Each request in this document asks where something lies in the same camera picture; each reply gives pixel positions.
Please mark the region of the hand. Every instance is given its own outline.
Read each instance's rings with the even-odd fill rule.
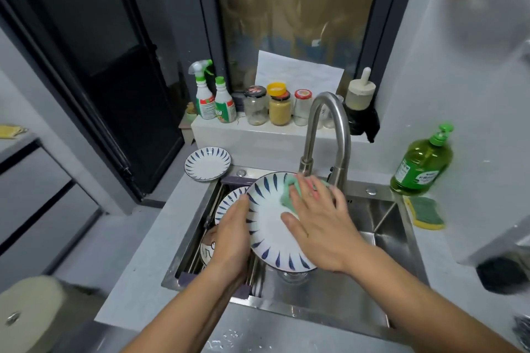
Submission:
[[[358,256],[352,250],[363,252],[370,245],[364,241],[348,214],[344,194],[334,186],[330,190],[316,176],[311,181],[318,193],[308,185],[306,178],[297,175],[301,196],[294,186],[289,194],[300,220],[282,213],[282,221],[293,234],[308,259],[317,267],[328,271],[350,272],[349,257]]]
[[[217,225],[214,255],[208,267],[222,267],[228,282],[245,273],[250,254],[250,235],[246,223],[248,195],[242,194]]]

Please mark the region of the drawer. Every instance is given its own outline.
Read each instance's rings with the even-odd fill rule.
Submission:
[[[0,293],[19,280],[44,273],[96,209],[81,187],[70,189],[0,256]]]
[[[0,244],[70,181],[42,148],[0,175]]]

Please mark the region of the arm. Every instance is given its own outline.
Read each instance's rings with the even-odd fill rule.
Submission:
[[[248,196],[242,195],[218,225],[208,266],[122,353],[192,353],[202,349],[245,278],[250,253],[247,212]]]
[[[519,352],[513,345],[409,274],[378,247],[366,243],[348,215],[344,195],[315,176],[314,193],[299,176],[301,196],[291,187],[300,220],[282,220],[302,251],[322,269],[347,273],[407,331],[421,351],[454,353]]]

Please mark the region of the faucet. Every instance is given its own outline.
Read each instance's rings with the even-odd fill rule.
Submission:
[[[348,125],[348,117],[339,99],[330,92],[322,92],[317,95],[308,119],[308,133],[305,136],[304,155],[300,158],[300,172],[309,176],[313,170],[313,147],[315,146],[316,128],[319,123],[320,110],[326,105],[333,116],[335,123],[336,141],[339,149],[336,152],[335,166],[331,170],[328,183],[338,187],[344,192],[348,165],[350,163],[351,139]]]

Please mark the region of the green bottle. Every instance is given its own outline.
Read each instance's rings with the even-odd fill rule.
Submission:
[[[423,194],[449,166],[453,151],[446,141],[454,127],[445,123],[439,128],[441,131],[429,139],[416,140],[409,145],[401,165],[390,180],[394,191],[406,196]]]

